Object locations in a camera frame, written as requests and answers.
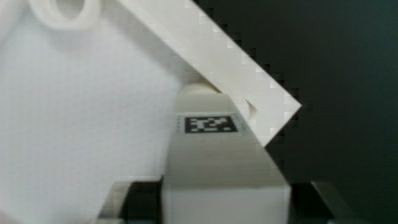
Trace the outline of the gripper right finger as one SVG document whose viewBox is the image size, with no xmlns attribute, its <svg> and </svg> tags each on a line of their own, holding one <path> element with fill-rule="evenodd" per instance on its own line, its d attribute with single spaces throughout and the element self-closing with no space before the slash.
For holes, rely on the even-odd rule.
<svg viewBox="0 0 398 224">
<path fill-rule="evenodd" d="M 287 224 L 362 224 L 330 183 L 291 184 Z"/>
</svg>

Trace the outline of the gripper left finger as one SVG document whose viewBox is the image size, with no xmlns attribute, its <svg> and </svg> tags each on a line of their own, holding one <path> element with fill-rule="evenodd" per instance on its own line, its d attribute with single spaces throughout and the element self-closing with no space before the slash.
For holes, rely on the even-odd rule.
<svg viewBox="0 0 398 224">
<path fill-rule="evenodd" d="M 113 183 L 94 224 L 163 224 L 161 183 L 161 177 Z"/>
</svg>

